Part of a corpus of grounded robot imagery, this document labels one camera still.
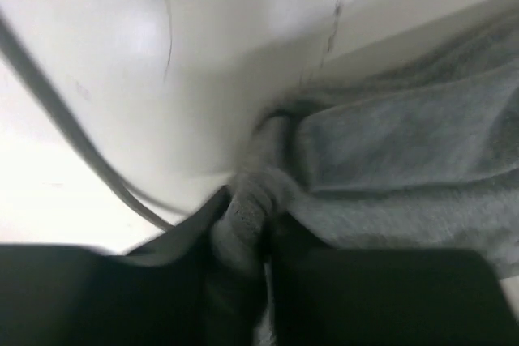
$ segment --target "white wall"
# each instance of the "white wall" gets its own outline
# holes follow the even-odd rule
[[[433,28],[427,35],[393,42],[398,55],[391,55],[389,46],[384,56],[376,55],[384,53],[379,49],[360,49],[484,1],[339,0],[337,29],[337,0],[0,0],[0,8],[110,163],[157,199],[193,210],[232,171],[258,109],[281,89],[322,75],[355,77],[402,62],[490,11],[471,11],[470,18],[444,26],[441,34]],[[335,45],[326,53],[330,38]],[[117,200],[108,205],[112,195],[101,195],[104,187],[86,178],[82,163],[15,78],[2,72],[8,75],[0,79],[2,145],[11,153],[2,163],[12,171],[4,178],[4,197],[9,196],[3,207],[6,214],[16,214],[22,207],[15,205],[18,199],[30,221],[4,217],[0,239],[61,237],[102,246],[118,241],[114,250],[121,250],[153,235],[155,230],[128,216]],[[23,162],[29,156],[32,162]],[[15,158],[22,161],[16,169]],[[69,168],[55,168],[67,159],[74,161]],[[28,173],[23,180],[15,178],[24,164],[39,175],[31,190],[25,187]],[[88,229],[74,222],[69,229],[44,222],[31,229],[38,210],[55,210],[46,201],[63,183],[47,186],[47,192],[39,186],[49,177],[58,180],[54,176],[74,183],[69,192],[56,195],[53,207],[61,207],[63,196],[71,200],[60,218],[80,212],[75,220],[91,220]],[[19,189],[9,192],[10,181],[16,180]],[[84,182],[97,189],[80,189]],[[79,211],[78,204],[87,203],[86,192],[103,200]],[[121,217],[103,216],[106,207],[116,207]],[[127,218],[137,226],[131,231],[120,225]],[[111,233],[97,239],[94,230]]]

